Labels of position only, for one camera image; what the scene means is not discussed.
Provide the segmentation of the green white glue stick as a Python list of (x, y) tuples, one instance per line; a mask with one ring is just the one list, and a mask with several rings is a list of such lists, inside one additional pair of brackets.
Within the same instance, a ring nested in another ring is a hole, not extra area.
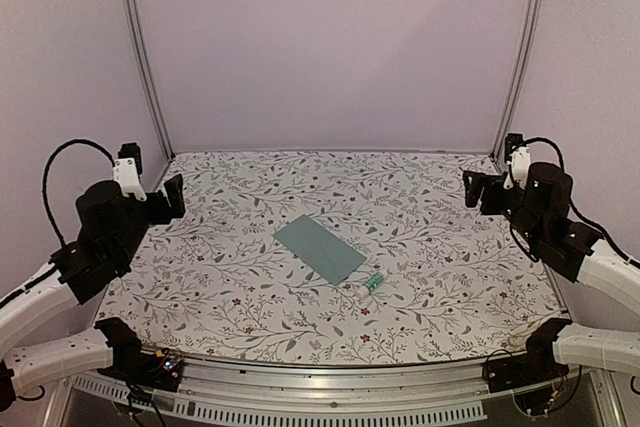
[(384, 276), (381, 273), (376, 273), (369, 280), (364, 282), (356, 291), (359, 298), (365, 298), (375, 291), (380, 284), (384, 281)]

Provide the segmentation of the teal envelope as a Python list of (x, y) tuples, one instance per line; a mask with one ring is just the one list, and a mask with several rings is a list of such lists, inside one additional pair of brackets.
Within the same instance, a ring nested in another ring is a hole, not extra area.
[(333, 286), (366, 261), (363, 254), (306, 215), (277, 230), (274, 238)]

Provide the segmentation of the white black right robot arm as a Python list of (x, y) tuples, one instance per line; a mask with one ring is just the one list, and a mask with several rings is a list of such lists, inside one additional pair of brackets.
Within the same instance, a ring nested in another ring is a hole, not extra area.
[[(564, 279), (595, 289), (639, 310), (639, 269), (624, 259), (595, 228), (569, 219), (572, 178), (547, 162), (531, 164), (526, 174), (488, 175), (464, 171), (465, 204), (482, 214), (501, 215), (526, 242), (530, 257)], [(552, 318), (526, 340), (517, 374), (537, 383), (546, 374), (582, 365), (639, 373), (639, 335), (590, 328), (569, 319)]]

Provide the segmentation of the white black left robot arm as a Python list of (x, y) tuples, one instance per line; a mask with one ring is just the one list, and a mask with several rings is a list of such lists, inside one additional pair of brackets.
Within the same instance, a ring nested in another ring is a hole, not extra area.
[(180, 367), (142, 350), (137, 334), (117, 317), (76, 335), (22, 347), (20, 341), (56, 315), (96, 297), (131, 270), (148, 229), (183, 218), (183, 178), (139, 200), (114, 180), (92, 185), (76, 201), (81, 230), (26, 283), (1, 301), (1, 407), (49, 382), (96, 370), (114, 379), (176, 391)]

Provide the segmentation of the floral patterned table mat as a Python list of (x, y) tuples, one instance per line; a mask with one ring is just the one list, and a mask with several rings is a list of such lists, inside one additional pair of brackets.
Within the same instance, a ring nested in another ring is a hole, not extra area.
[[(562, 317), (506, 221), (464, 204), (480, 155), (193, 153), (185, 216), (151, 229), (99, 307), (147, 345), (280, 364), (380, 365), (518, 351)], [(337, 286), (274, 233), (306, 215), (366, 257)], [(376, 273), (380, 286), (358, 288)]]

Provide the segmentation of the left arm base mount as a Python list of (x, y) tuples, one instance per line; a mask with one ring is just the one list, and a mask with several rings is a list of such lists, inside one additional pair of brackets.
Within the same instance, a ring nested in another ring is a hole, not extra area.
[(184, 357), (169, 348), (146, 352), (137, 334), (121, 319), (109, 318), (95, 323), (107, 339), (113, 360), (101, 375), (140, 387), (177, 392), (184, 370)]

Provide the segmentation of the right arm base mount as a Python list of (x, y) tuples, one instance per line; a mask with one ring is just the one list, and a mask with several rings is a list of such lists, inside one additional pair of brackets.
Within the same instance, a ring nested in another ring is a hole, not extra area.
[(569, 367), (556, 361), (552, 344), (571, 325), (569, 319), (552, 318), (538, 327), (525, 342), (523, 354), (503, 358), (490, 355), (482, 367), (482, 379), (491, 393), (518, 389), (565, 377)]

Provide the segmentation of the aluminium front rail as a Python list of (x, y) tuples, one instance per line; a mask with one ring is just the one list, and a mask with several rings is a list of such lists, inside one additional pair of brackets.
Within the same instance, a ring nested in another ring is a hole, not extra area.
[(128, 401), (124, 383), (88, 372), (62, 381), (46, 426), (626, 426), (612, 375), (574, 368), (551, 413), (521, 410), (552, 382), (492, 392), (484, 360), (321, 368), (191, 357), (177, 391)]

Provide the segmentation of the right aluminium frame post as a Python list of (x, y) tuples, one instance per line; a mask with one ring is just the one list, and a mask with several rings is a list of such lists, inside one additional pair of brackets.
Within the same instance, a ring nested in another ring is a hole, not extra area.
[(512, 126), (519, 97), (524, 85), (529, 58), (534, 45), (536, 28), (543, 0), (527, 0), (524, 23), (516, 52), (515, 65), (507, 89), (503, 111), (498, 124), (490, 156), (498, 164), (503, 163), (504, 138)]

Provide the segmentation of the aluminium frame post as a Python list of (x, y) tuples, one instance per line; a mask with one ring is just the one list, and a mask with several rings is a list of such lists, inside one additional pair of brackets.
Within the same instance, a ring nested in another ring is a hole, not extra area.
[(498, 164), (503, 163), (504, 138), (512, 126), (519, 97), (524, 85), (529, 58), (534, 45), (536, 28), (543, 0), (527, 0), (524, 23), (516, 52), (515, 65), (507, 89), (503, 111), (498, 124), (490, 156)]
[(140, 82), (147, 104), (147, 109), (151, 118), (163, 156), (167, 160), (175, 157), (174, 148), (169, 135), (169, 130), (162, 112), (159, 94), (152, 71), (152, 66), (145, 42), (142, 26), (142, 18), (138, 6), (138, 0), (122, 0), (125, 20), (127, 23), (129, 36), (132, 44), (135, 63), (138, 69)]

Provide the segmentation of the left aluminium frame post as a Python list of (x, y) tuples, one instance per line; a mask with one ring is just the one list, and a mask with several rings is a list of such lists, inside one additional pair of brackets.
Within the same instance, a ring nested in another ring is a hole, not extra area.
[(159, 94), (152, 71), (152, 66), (145, 42), (142, 26), (142, 18), (138, 6), (138, 0), (122, 0), (125, 20), (127, 23), (129, 36), (132, 44), (135, 63), (138, 69), (140, 82), (147, 104), (147, 109), (151, 118), (163, 156), (167, 160), (175, 157), (174, 148), (169, 135), (169, 130), (162, 112)]

